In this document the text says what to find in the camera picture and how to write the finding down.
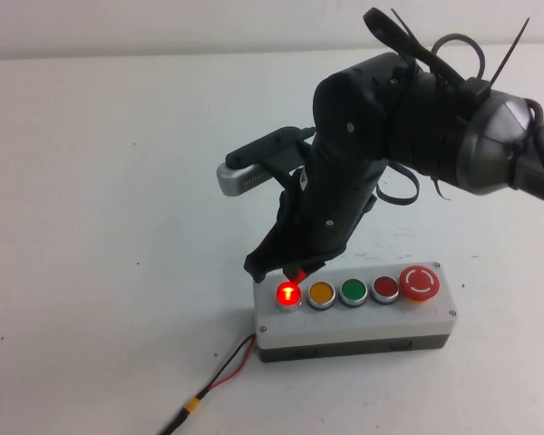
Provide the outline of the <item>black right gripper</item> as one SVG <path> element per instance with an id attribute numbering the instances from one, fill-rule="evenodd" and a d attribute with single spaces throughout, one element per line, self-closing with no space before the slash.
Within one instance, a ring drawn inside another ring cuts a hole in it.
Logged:
<path id="1" fill-rule="evenodd" d="M 281 193 L 275 225 L 246 257 L 244 269 L 255 283 L 279 269 L 297 282 L 340 255 L 383 174 L 383 162 L 317 135 L 304 172 L 301 196 L 296 190 Z"/>

